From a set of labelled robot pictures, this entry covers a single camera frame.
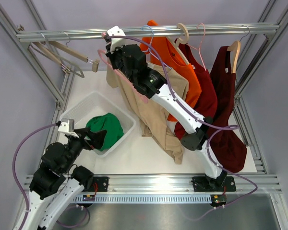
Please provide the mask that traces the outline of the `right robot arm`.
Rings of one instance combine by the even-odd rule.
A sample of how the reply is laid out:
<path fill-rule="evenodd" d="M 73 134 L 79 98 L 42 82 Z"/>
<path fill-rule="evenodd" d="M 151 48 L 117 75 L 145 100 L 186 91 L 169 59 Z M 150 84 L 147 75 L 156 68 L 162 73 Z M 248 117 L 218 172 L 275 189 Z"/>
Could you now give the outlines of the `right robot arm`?
<path fill-rule="evenodd" d="M 169 86 L 167 77 L 172 71 L 149 65 L 145 53 L 136 44 L 116 48 L 108 44 L 105 54 L 110 75 L 120 87 L 124 101 L 162 148 L 177 164 L 181 164 L 185 150 L 196 152 L 208 186 L 212 190 L 223 187 L 221 170 L 214 155 L 208 153 L 208 127 L 203 124 L 206 119 Z"/>

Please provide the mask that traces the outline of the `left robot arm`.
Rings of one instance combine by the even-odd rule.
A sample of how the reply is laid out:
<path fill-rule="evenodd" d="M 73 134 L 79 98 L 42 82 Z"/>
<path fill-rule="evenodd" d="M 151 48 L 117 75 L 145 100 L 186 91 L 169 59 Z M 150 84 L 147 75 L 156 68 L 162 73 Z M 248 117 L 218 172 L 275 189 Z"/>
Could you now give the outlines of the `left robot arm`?
<path fill-rule="evenodd" d="M 50 230 L 80 192 L 106 190 L 107 183 L 94 179 L 94 174 L 86 167 L 77 166 L 69 177 L 67 175 L 82 150 L 103 146 L 107 132 L 92 132 L 88 127 L 59 127 L 58 131 L 68 142 L 55 142 L 46 147 L 29 185 L 29 193 L 21 191 L 26 209 L 14 227 L 16 230 Z"/>

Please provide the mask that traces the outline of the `beige t shirt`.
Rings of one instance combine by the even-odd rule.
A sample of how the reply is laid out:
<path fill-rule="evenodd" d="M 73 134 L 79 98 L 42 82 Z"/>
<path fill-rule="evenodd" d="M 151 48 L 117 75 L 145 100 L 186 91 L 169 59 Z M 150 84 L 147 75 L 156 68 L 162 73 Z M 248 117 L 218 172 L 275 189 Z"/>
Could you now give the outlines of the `beige t shirt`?
<path fill-rule="evenodd" d="M 107 67 L 106 79 L 110 87 L 119 88 L 126 107 L 138 116 L 142 136 L 152 137 L 175 164 L 181 164 L 184 147 L 168 127 L 169 112 L 152 100 L 148 100 L 145 104 L 138 94 L 109 67 Z"/>

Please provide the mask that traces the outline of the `light blue wire hanger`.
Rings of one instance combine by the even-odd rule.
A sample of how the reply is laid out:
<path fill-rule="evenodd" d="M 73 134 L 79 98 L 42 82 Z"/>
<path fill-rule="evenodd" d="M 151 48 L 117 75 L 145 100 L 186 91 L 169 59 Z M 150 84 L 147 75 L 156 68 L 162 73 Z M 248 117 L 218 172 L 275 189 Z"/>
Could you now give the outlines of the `light blue wire hanger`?
<path fill-rule="evenodd" d="M 148 42 L 149 46 L 147 47 L 147 50 L 145 50 L 145 52 L 149 52 L 150 55 L 152 55 L 154 58 L 156 58 L 161 65 L 164 65 L 165 67 L 168 67 L 170 69 L 172 69 L 170 66 L 168 66 L 166 63 L 164 63 L 163 61 L 160 61 L 160 59 L 158 58 L 158 56 L 156 56 L 156 54 L 151 50 L 151 47 L 152 47 L 152 41 L 153 41 L 153 38 L 154 38 L 154 31 L 152 29 L 151 26 L 149 25 L 143 25 L 141 27 L 141 30 L 144 30 L 144 28 L 148 28 L 150 31 L 151 31 L 151 36 L 150 36 L 150 40 Z"/>

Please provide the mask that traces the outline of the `pink plastic hanger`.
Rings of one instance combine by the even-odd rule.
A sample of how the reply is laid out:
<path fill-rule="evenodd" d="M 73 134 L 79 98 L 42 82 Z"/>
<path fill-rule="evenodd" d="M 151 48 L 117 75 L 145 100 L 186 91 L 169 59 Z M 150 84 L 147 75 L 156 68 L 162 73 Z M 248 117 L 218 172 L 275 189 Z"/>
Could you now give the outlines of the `pink plastic hanger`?
<path fill-rule="evenodd" d="M 144 103 L 148 103 L 148 98 L 145 96 L 145 95 L 142 95 L 140 94 L 139 92 L 137 92 L 137 90 L 134 88 L 133 84 L 128 81 L 128 79 L 117 69 L 113 69 L 112 65 L 104 59 L 104 57 L 102 56 L 103 54 L 105 55 L 106 52 L 105 50 L 101 50 L 101 49 L 98 49 L 97 50 L 98 52 L 98 55 L 100 57 L 100 59 L 107 65 L 107 67 L 109 67 L 110 69 L 112 69 L 123 81 L 125 81 L 129 87 L 135 92 L 138 94 L 138 96 L 141 98 L 141 100 L 144 102 Z"/>

